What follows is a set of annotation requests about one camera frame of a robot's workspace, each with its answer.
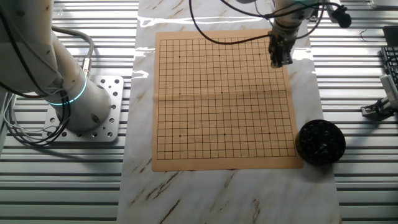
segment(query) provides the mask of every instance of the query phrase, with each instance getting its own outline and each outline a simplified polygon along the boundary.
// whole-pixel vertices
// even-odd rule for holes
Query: metal rail
[[[353,25],[343,30],[325,19],[311,35],[324,117],[342,129],[348,146],[335,164],[341,216],[344,224],[397,223],[398,121],[392,117],[370,122],[359,107],[385,96],[378,79],[383,69],[377,51],[386,44],[381,28],[398,24],[398,12],[376,11],[368,1],[341,2],[348,7]],[[138,0],[55,1],[55,10],[56,26],[93,37],[92,74],[121,75],[126,82],[119,141],[112,146],[52,148],[81,158],[71,160],[21,146],[8,136],[0,160],[0,223],[114,224]],[[364,41],[359,33],[365,29]],[[59,37],[75,57],[86,55],[83,40]],[[39,129],[47,104],[21,98],[16,111],[25,127]]]

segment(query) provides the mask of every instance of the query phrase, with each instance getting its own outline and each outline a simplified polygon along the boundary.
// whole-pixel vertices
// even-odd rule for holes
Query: white marble surface
[[[270,1],[259,2],[262,13],[271,11]],[[268,22],[245,17],[219,1],[193,2],[203,30],[270,28]],[[230,2],[255,12],[253,4]],[[339,223],[332,169],[304,164],[294,170],[152,172],[155,33],[179,30],[195,30],[188,1],[140,1],[118,222]],[[299,129],[323,117],[308,46],[308,38],[297,41],[294,63],[288,67]]]

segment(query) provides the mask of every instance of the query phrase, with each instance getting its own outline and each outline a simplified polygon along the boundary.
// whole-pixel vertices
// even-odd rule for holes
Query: metal mounting plate
[[[102,86],[109,93],[111,105],[115,105],[116,107],[111,109],[108,118],[98,128],[84,133],[74,133],[66,129],[55,142],[113,142],[117,140],[124,80],[120,76],[113,75],[92,75],[91,80],[95,84]],[[49,105],[44,128],[57,125],[59,125],[59,120],[56,111]],[[55,127],[48,128],[47,130],[54,131]],[[45,137],[47,137],[47,133],[43,132],[43,138]]]

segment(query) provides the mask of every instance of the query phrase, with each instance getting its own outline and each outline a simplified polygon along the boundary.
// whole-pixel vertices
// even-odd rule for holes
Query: black bowl
[[[297,152],[308,163],[323,166],[338,161],[346,150],[346,140],[336,125],[325,120],[310,121],[296,138]]]

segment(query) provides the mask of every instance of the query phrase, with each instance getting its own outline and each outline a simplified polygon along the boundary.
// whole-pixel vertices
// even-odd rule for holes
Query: robot end effector
[[[276,15],[281,15],[289,11],[297,11],[285,16],[275,17],[272,23],[272,31],[269,32],[269,53],[271,55],[272,67],[280,68],[284,65],[291,64],[293,61],[290,56],[290,51],[292,50],[295,41],[308,36],[318,26],[318,24],[315,25],[314,29],[309,33],[297,37],[302,21],[304,19],[308,19],[313,14],[314,8],[306,8],[305,6],[316,4],[317,2],[318,0],[279,0],[276,1],[276,4],[274,2],[274,15],[275,12],[277,12]],[[351,17],[349,14],[345,13],[347,10],[346,7],[340,6],[333,9],[332,5],[326,5],[326,9],[323,8],[322,10],[327,10],[332,22],[339,23],[340,27],[347,28],[351,25]]]

